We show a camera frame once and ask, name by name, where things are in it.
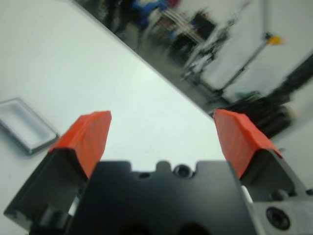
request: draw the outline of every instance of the blue object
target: blue object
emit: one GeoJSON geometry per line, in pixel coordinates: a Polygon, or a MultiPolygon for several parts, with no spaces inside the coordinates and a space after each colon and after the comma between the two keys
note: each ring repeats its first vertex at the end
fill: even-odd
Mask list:
{"type": "Polygon", "coordinates": [[[138,10],[140,12],[141,20],[139,22],[139,25],[142,28],[146,28],[149,24],[148,17],[150,13],[156,8],[159,8],[160,11],[164,11],[165,9],[167,9],[167,7],[168,7],[167,0],[158,0],[155,2],[149,2],[146,5],[142,5],[139,3],[139,0],[136,0],[132,5],[131,10],[138,10]]]}

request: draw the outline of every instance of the yellow object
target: yellow object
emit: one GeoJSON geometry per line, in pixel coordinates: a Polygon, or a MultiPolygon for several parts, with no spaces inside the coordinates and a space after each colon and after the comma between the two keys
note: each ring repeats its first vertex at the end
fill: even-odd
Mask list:
{"type": "Polygon", "coordinates": [[[273,46],[282,45],[284,44],[284,40],[280,36],[272,36],[270,39],[268,39],[268,44],[273,46]]]}

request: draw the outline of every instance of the orange gripper pad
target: orange gripper pad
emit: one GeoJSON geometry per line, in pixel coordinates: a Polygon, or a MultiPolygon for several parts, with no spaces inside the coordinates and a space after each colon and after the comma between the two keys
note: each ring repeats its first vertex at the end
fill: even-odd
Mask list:
{"type": "Polygon", "coordinates": [[[83,171],[89,178],[104,153],[111,119],[110,111],[80,116],[49,152],[56,148],[74,149],[83,171]]]}
{"type": "Polygon", "coordinates": [[[256,151],[272,149],[281,157],[275,145],[245,114],[217,109],[214,121],[222,152],[226,160],[231,162],[239,178],[248,168],[256,151]]]}

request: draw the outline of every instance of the white tabletop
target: white tabletop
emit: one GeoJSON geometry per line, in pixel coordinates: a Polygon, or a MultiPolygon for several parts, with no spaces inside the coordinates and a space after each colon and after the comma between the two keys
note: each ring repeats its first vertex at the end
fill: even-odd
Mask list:
{"type": "MultiPolygon", "coordinates": [[[[0,100],[21,97],[62,134],[111,110],[103,160],[154,170],[223,160],[214,122],[103,26],[70,2],[0,1],[0,100]]],[[[0,132],[0,211],[46,151],[27,157],[0,132]]],[[[1,234],[25,234],[3,215],[1,234]]]]}

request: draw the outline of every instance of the metal tray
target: metal tray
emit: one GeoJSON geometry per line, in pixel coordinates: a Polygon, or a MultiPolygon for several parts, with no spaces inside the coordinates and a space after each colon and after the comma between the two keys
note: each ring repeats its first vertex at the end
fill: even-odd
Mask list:
{"type": "Polygon", "coordinates": [[[58,134],[22,99],[0,102],[0,127],[28,155],[58,139],[58,134]]]}

